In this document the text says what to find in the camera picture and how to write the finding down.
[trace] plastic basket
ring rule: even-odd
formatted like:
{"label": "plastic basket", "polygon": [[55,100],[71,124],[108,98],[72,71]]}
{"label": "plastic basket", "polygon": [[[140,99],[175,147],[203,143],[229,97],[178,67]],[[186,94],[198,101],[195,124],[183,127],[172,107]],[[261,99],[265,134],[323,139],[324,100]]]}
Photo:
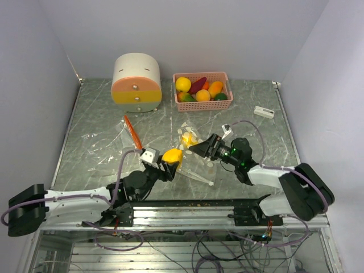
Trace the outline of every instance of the plastic basket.
{"label": "plastic basket", "polygon": [[[202,77],[206,77],[211,84],[214,81],[221,81],[224,85],[221,92],[227,95],[226,101],[201,101],[201,102],[178,102],[176,80],[179,77],[186,77],[191,82],[195,82]],[[178,73],[173,75],[173,89],[175,92],[175,101],[179,112],[186,111],[204,111],[204,110],[224,110],[229,108],[233,101],[233,93],[231,92],[228,76],[225,72],[203,72],[203,73]]]}

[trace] transparent plastic bag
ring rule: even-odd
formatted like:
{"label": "transparent plastic bag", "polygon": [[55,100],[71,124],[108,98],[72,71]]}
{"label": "transparent plastic bag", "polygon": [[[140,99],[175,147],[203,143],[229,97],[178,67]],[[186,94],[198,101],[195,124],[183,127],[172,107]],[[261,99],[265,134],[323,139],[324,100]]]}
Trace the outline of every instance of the transparent plastic bag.
{"label": "transparent plastic bag", "polygon": [[191,122],[184,122],[178,128],[177,133],[177,147],[183,151],[183,161],[177,171],[192,179],[213,186],[216,178],[216,162],[212,162],[208,158],[202,158],[188,150],[191,145],[203,141],[196,127]]}
{"label": "transparent plastic bag", "polygon": [[[124,121],[107,131],[83,135],[82,146],[85,149],[87,171],[92,172],[91,177],[115,175],[123,152],[135,149]],[[136,169],[141,169],[137,154],[127,156],[123,165],[123,175]]]}

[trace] white power adapter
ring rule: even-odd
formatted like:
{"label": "white power adapter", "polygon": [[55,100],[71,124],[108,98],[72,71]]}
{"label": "white power adapter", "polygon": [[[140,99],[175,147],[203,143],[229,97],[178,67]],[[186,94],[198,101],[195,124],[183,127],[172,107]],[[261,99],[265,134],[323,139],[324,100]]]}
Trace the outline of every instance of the white power adapter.
{"label": "white power adapter", "polygon": [[263,108],[260,106],[256,106],[254,108],[254,114],[259,115],[261,117],[265,117],[265,118],[273,118],[274,117],[274,111],[267,109],[267,108]]}

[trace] marble surface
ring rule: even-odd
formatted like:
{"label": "marble surface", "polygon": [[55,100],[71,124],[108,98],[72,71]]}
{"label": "marble surface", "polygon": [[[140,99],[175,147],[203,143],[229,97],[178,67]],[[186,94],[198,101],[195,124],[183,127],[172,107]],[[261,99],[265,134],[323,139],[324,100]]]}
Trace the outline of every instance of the marble surface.
{"label": "marble surface", "polygon": [[[202,139],[211,133],[223,135],[221,125],[240,119],[254,122],[262,132],[266,143],[264,163],[271,166],[295,166],[296,155],[289,137],[287,125],[273,85],[270,81],[230,80],[234,101],[223,111],[199,111],[179,113],[172,93],[172,81],[162,81],[163,98],[157,111],[128,114],[130,122],[143,145],[164,152],[176,146],[177,129],[184,122],[192,122]],[[120,154],[130,147],[130,138],[118,125],[123,111],[111,99],[111,80],[86,79],[80,89],[80,98],[72,120],[54,190],[79,191],[106,186],[116,180]],[[255,106],[275,111],[274,119],[253,114]],[[235,137],[246,137],[253,149],[253,158],[262,156],[262,145],[255,129],[247,123],[234,126]],[[140,168],[137,156],[129,155],[123,171]],[[177,174],[172,182],[158,181],[149,200],[178,200],[200,198],[256,198],[277,191],[268,186],[241,184],[232,172],[219,164],[215,185],[209,186]]]}

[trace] yellow lemon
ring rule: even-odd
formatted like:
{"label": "yellow lemon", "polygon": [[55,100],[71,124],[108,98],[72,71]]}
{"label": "yellow lemon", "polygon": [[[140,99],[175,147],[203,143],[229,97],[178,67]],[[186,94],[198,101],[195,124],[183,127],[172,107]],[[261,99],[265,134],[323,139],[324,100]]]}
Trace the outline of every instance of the yellow lemon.
{"label": "yellow lemon", "polygon": [[187,93],[191,88],[191,81],[185,77],[179,77],[176,80],[176,89],[178,92]]}
{"label": "yellow lemon", "polygon": [[200,91],[198,91],[196,93],[196,101],[210,101],[210,99],[211,99],[211,95],[205,89],[201,89]]}

